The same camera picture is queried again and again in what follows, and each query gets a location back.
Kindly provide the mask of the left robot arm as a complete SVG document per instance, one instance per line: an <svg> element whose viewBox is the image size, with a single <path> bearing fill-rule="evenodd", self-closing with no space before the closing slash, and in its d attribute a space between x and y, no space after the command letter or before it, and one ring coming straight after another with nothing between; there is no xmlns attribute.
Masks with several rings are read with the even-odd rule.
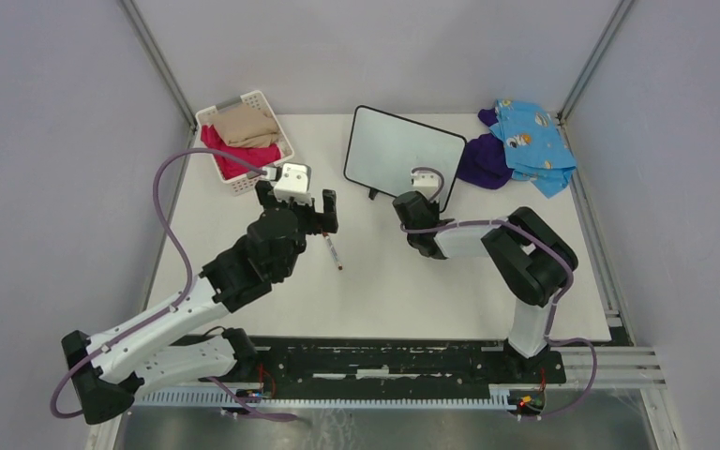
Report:
<svg viewBox="0 0 720 450"><path fill-rule="evenodd" d="M310 235L338 230L337 194L322 193L317 211L309 193L284 193L279 184L255 186L263 210L244 235L207 263L200 273L185 264L184 288L166 301L101 333L73 331L61 340L88 425L125 413L146 395L179 383L229 376L249 380L257 352L246 332L228 328L217 336L181 339L269 294L293 274Z"/></svg>

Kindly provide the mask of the red whiteboard marker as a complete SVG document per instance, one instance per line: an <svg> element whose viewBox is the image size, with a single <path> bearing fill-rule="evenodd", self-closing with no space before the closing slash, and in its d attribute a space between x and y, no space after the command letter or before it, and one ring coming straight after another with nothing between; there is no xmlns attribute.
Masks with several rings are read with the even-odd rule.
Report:
<svg viewBox="0 0 720 450"><path fill-rule="evenodd" d="M322 233L322 237L324 239L325 244L327 245L327 248L329 250L330 256L337 268L338 271L343 270L343 264L341 259L338 256L337 248L335 247L333 240L331 239L331 236L327 232Z"/></svg>

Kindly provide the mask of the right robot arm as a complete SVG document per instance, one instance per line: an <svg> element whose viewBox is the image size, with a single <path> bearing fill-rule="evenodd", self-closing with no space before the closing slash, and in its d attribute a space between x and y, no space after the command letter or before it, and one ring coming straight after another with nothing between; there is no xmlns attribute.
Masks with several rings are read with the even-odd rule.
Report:
<svg viewBox="0 0 720 450"><path fill-rule="evenodd" d="M407 242L427 258L489 258L517 299L503 344L503 367L517 383L536 376L548 358L558 301L568 292L578 257L530 207L498 219L440 218L439 206L417 191L392 205Z"/></svg>

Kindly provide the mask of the black framed whiteboard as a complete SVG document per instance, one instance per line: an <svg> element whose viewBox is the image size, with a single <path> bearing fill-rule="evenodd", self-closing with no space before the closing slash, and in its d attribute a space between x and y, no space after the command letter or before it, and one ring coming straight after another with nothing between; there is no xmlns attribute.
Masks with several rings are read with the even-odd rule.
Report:
<svg viewBox="0 0 720 450"><path fill-rule="evenodd" d="M366 105L355 108L344 177L396 197L413 187L411 171L427 167L443 175L443 212L457 178L467 140L459 134Z"/></svg>

